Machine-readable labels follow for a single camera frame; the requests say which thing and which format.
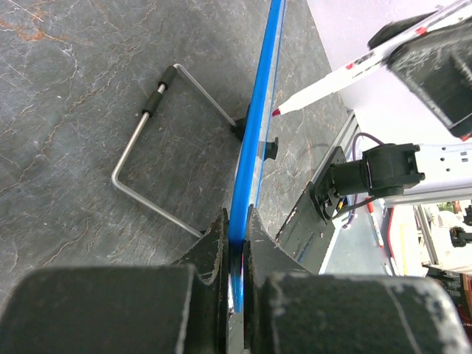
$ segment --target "blue edge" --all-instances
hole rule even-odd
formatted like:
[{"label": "blue edge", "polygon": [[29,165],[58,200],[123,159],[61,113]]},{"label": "blue edge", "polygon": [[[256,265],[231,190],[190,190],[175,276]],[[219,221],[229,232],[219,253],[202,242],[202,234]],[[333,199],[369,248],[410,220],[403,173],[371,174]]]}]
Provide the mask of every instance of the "blue edge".
[{"label": "blue edge", "polygon": [[[269,88],[271,76],[272,60],[279,58],[280,42],[282,37],[283,18],[285,15],[286,0],[272,0],[269,10],[267,25],[262,49],[260,52],[259,66],[257,67],[256,80],[252,93],[251,106],[248,114],[248,122],[244,133],[243,146],[241,148],[240,162],[237,169],[235,188],[231,204],[231,213],[229,217],[228,239],[230,247],[230,274],[232,284],[232,296],[235,304],[235,312],[243,310],[243,243],[246,235],[246,226],[249,213],[249,202],[251,195],[251,186],[253,178],[259,178],[257,185],[257,200],[259,199],[259,188],[262,176],[254,176],[257,149],[259,147],[260,129],[262,128],[264,105],[267,100],[269,89],[274,93],[276,79],[274,78],[274,87]],[[280,30],[280,40],[278,46],[277,35]],[[274,50],[277,50],[277,56],[274,58]]]}]

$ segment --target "black clamp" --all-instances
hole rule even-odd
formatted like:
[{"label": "black clamp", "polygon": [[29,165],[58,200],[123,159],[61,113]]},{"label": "black clamp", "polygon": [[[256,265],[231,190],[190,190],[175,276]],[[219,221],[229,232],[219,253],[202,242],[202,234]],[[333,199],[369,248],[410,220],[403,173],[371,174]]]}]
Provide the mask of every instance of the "black clamp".
[{"label": "black clamp", "polygon": [[279,152],[279,138],[276,137],[273,142],[266,142],[264,161],[266,159],[275,160],[275,158],[277,157],[278,152]]}]

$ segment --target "black rubber grip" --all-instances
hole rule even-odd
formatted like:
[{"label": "black rubber grip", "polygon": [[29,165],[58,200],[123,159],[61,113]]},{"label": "black rubber grip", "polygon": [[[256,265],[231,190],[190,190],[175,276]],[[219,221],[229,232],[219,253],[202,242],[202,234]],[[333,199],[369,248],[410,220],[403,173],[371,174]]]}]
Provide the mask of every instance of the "black rubber grip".
[{"label": "black rubber grip", "polygon": [[151,118],[154,113],[156,113],[159,103],[162,101],[162,94],[160,92],[154,91],[149,100],[146,102],[146,106],[142,109],[141,113],[148,113]]},{"label": "black rubber grip", "polygon": [[167,90],[172,82],[174,81],[174,78],[177,75],[177,69],[174,68],[172,65],[168,66],[165,73],[162,75],[161,80],[159,80],[157,84],[157,88],[160,87],[160,85],[164,85],[165,89]]}]

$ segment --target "white marker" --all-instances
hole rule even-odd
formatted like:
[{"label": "white marker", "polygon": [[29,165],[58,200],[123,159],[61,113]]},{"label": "white marker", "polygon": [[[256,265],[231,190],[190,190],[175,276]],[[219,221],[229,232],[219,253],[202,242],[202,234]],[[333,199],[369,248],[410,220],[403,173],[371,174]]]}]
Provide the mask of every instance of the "white marker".
[{"label": "white marker", "polygon": [[450,6],[438,10],[428,18],[406,29],[399,35],[390,38],[360,58],[351,61],[307,88],[298,91],[280,105],[272,113],[272,116],[302,109],[333,92],[341,90],[384,65],[387,58],[401,44],[420,37],[427,32],[451,26],[452,24],[458,24],[470,17],[472,17],[472,0],[455,1]]},{"label": "white marker", "polygon": [[386,263],[384,263],[383,266],[385,267],[386,273],[387,273],[389,276],[393,277],[393,273],[392,273],[392,270],[390,269],[390,267],[389,267]]},{"label": "white marker", "polygon": [[384,247],[384,240],[382,239],[381,230],[378,227],[378,222],[377,222],[377,218],[375,217],[375,214],[374,214],[374,206],[373,206],[372,202],[367,204],[367,209],[369,210],[370,219],[372,220],[372,225],[374,226],[375,236],[377,236],[378,245],[382,249]]}]

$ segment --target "cable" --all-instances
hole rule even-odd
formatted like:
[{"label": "cable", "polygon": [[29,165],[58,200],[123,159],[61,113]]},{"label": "cable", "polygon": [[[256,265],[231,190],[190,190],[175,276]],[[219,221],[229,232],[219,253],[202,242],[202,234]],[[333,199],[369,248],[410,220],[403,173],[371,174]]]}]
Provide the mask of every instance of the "cable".
[{"label": "cable", "polygon": [[[356,156],[356,150],[357,150],[357,141],[358,139],[361,137],[361,136],[365,136],[366,138],[369,138],[371,139],[372,141],[376,142],[377,144],[379,145],[384,145],[384,142],[382,142],[379,138],[376,138],[375,136],[373,136],[372,134],[369,134],[369,133],[357,133],[355,136],[354,136],[354,140],[353,140],[353,161],[355,161],[357,159],[357,156]],[[353,207],[357,204],[357,202],[359,201],[359,196],[356,194],[354,195],[354,203],[353,203]],[[351,214],[349,215],[349,218],[347,219],[347,223],[345,225],[343,225],[343,229],[349,229],[351,227],[351,225],[353,224],[353,221],[355,219],[355,210],[357,209],[354,208],[354,209],[351,209],[353,212],[351,212]]]},{"label": "cable", "polygon": [[341,215],[343,214],[346,214],[347,212],[353,212],[354,213],[354,210],[356,210],[357,208],[360,208],[360,207],[363,207],[364,205],[367,205],[368,203],[370,203],[371,201],[375,201],[377,200],[377,197],[371,197],[369,199],[366,199],[365,201],[362,201],[360,203],[357,203],[357,204],[353,204],[351,206],[346,206],[345,208],[342,208],[341,210],[339,210],[338,214],[336,214],[335,216],[333,216],[331,218],[331,220],[334,220],[334,219],[337,219],[339,218]]}]

